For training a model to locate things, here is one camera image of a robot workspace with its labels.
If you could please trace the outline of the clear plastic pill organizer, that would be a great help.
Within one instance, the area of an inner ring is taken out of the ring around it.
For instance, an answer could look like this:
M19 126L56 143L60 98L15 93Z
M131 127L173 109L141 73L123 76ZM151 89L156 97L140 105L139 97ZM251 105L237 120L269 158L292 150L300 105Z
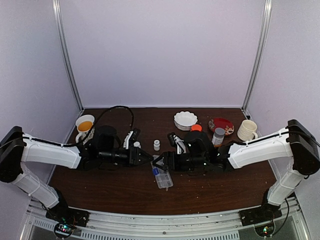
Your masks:
M168 171L164 171L153 164L152 167L152 173L155 177L155 182L157 184L157 187L159 189L165 189L166 191L174 186L174 183L172 181L171 175Z

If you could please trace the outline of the orange pill bottle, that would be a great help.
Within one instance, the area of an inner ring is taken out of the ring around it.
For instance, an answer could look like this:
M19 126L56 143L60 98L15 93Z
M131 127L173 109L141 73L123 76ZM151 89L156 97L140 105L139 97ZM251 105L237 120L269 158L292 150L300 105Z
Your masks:
M191 127L190 127L190 131L191 132L194 132L194 131L199 131L201 132L203 130L202 126L199 125L199 124L193 124Z

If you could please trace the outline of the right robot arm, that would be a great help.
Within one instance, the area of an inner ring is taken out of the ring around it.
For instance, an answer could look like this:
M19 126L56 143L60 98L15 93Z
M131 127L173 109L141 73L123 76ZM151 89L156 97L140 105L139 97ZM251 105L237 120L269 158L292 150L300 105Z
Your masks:
M166 172L204 166L223 173L271 159L291 158L287 172L265 192L256 210L261 221L268 220L303 179L320 169L320 144L296 119L272 134L219 147L203 131L191 131L182 141L176 141L173 134L168 138L177 151L164 152L152 161L154 167Z

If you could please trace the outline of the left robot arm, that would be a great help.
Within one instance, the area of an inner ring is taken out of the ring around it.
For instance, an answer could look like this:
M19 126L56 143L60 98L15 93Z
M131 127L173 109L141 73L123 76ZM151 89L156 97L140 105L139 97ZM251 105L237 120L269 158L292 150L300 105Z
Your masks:
M140 130L131 130L122 143L114 127L98 127L86 143L62 144L35 138L14 126L0 142L0 180L12 183L40 201L61 222L72 218L63 195L31 172L26 164L42 163L88 171L102 163L135 167L153 160L152 155L134 146Z

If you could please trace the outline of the white fluted ceramic bowl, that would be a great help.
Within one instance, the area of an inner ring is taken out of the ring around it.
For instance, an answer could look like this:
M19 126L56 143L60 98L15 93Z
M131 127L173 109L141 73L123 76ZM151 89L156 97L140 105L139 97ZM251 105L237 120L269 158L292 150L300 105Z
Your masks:
M189 111L177 112L174 117L175 126L181 131L189 131L198 122L198 117Z

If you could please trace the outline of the red floral saucer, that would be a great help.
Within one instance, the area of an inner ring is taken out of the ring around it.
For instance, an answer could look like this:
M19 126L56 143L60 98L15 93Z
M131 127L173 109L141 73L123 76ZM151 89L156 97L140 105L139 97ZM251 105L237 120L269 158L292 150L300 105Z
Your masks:
M230 136L235 131L234 124L228 119L215 117L208 122L208 128L214 133L216 128L222 128L225 131L225 136Z

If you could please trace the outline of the grey capped vitamin bottle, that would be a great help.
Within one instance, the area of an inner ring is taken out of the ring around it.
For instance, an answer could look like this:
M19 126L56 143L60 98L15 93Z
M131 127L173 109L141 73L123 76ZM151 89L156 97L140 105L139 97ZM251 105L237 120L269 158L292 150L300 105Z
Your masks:
M214 130L212 137L212 144L214 147L220 147L225 137L225 130L221 127L217 127Z

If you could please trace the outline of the floral mug yellow inside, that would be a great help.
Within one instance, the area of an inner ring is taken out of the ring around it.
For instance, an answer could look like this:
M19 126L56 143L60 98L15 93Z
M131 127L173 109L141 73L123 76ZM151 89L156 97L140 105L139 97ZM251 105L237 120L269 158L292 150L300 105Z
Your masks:
M85 145L89 140L91 140L95 133L95 128L92 129L95 122L95 117L90 114L83 115L79 117L75 126L78 131L78 134L75 137L76 143L82 143Z

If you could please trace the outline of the cream ribbed ceramic mug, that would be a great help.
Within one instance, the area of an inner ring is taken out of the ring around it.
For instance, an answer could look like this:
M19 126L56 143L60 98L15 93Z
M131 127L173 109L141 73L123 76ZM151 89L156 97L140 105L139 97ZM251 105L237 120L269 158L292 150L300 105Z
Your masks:
M257 134L258 126L257 124L249 119L242 121L238 131L237 136L242 141L250 141L258 138Z

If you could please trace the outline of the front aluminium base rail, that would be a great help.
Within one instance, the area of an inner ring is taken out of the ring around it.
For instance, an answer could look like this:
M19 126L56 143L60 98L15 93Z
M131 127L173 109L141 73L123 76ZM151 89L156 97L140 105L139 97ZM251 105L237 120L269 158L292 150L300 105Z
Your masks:
M306 220L296 197L280 207L270 221L244 225L240 210L183 215L134 215L89 211L85 227L69 240L260 240L258 232L274 224L271 240L309 240Z

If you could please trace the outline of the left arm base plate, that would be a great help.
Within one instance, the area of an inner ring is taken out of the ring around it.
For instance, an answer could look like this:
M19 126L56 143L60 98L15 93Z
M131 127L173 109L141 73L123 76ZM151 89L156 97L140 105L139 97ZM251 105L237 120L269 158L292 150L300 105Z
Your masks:
M69 226L86 227L90 216L88 211L69 207L44 207L44 209L46 218Z

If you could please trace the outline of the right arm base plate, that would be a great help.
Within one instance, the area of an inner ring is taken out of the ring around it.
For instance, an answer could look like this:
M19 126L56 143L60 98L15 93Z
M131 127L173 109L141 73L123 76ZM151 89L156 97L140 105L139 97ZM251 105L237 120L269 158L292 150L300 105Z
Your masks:
M267 208L255 207L239 211L242 226L256 225L268 221L272 221L282 216L279 209L272 210Z

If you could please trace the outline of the aluminium frame post left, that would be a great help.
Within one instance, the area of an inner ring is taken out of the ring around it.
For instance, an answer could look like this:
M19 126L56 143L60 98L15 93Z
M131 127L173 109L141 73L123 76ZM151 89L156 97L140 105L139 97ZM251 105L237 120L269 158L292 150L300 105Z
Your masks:
M69 81L70 87L72 94L74 96L77 108L80 112L84 110L79 90L77 88L76 80L74 77L74 72L72 69L72 64L71 64L71 59L68 51L68 46L67 46L67 39L64 31L64 25L63 25L63 18L62 18L62 13L61 13L61 3L59 0L52 0L52 7L53 7L53 14L56 22L56 27L57 27L57 32L59 36L59 41L60 41L60 47L62 51L62 58L67 74L67 79Z

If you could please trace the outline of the aluminium frame post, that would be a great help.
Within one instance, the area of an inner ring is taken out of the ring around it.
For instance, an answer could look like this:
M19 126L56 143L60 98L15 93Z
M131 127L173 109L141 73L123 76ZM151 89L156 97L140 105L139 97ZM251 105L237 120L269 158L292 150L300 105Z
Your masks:
M259 69L262 63L263 53L266 46L268 33L270 29L270 23L272 18L272 8L273 8L273 1L272 0L265 0L264 1L264 8L263 8L263 15L261 20L260 26L260 34L258 39L257 50L253 62L253 67L249 79L248 88L245 94L245 98L241 107L241 110L246 116L249 116L249 103L254 91L255 83L258 78Z
M52 7L53 7L53 14L56 22L56 27L57 27L57 32L59 36L59 41L60 41L60 47L62 51L62 58L67 74L67 79L69 81L70 87L72 94L74 96L77 108L80 112L84 110L79 90L77 88L76 80L74 77L74 72L72 69L72 64L71 64L71 59L68 51L68 46L67 46L67 39L64 31L64 25L63 25L63 18L62 18L62 13L61 13L61 3L59 0L52 0Z

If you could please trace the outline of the aluminium frame post right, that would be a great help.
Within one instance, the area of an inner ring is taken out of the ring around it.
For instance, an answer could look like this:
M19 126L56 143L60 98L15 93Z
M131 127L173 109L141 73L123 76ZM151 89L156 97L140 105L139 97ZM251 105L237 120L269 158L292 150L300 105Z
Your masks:
M260 34L258 39L257 50L253 62L253 67L249 79L248 88L245 94L245 98L241 107L241 110L246 116L249 116L249 103L254 91L255 83L258 78L259 69L262 63L263 53L266 46L268 33L270 29L270 23L272 18L272 8L273 8L273 1L272 0L265 0L264 1L264 8L263 8L263 15L261 20L260 26Z

